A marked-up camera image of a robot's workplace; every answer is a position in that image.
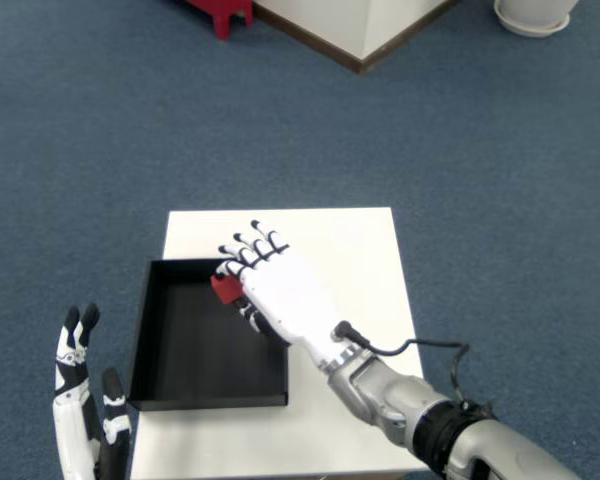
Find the brown baseboard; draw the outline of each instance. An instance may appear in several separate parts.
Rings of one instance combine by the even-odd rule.
[[[336,47],[332,43],[314,35],[313,33],[305,30],[299,25],[290,22],[284,17],[281,17],[277,13],[272,12],[268,8],[253,4],[253,13],[256,17],[261,19],[263,22],[268,23],[274,28],[286,33],[287,35],[295,38],[296,40],[304,43],[313,50],[329,57],[330,59],[338,62],[340,65],[348,68],[355,73],[365,73],[372,67],[377,65],[380,61],[386,58],[396,48],[407,43],[416,33],[422,30],[424,27],[429,25],[433,20],[438,18],[444,12],[449,10],[453,5],[458,3],[460,0],[446,0],[436,8],[427,13],[420,20],[412,25],[409,25],[402,32],[397,34],[387,43],[382,45],[374,52],[367,55],[365,58],[358,58],[345,52],[339,47]]]

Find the red block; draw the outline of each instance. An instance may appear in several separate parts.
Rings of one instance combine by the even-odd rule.
[[[213,29],[221,40],[229,38],[229,17],[238,12],[244,13],[244,22],[248,26],[253,22],[251,0],[187,0],[213,17]]]
[[[211,277],[211,286],[215,290],[220,301],[225,305],[236,301],[240,297],[244,297],[242,284],[232,275],[225,275],[222,278],[213,275]]]

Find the black tray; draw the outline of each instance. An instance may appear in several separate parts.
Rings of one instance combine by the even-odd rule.
[[[151,262],[131,365],[138,410],[286,405],[287,349],[223,305],[220,259]]]

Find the white tabletop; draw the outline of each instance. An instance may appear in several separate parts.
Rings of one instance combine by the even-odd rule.
[[[389,208],[171,212],[165,259],[212,258],[258,219],[282,233],[331,289],[343,319],[380,348],[414,337]],[[417,349],[387,359],[422,375]],[[423,469],[354,418],[325,376],[289,349],[289,405],[141,412],[132,480],[326,475]]]

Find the silver robotic forearm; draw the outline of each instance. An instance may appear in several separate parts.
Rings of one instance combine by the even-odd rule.
[[[376,425],[448,480],[578,480],[557,459],[480,408],[463,408],[423,379],[358,350],[327,372],[360,420]]]

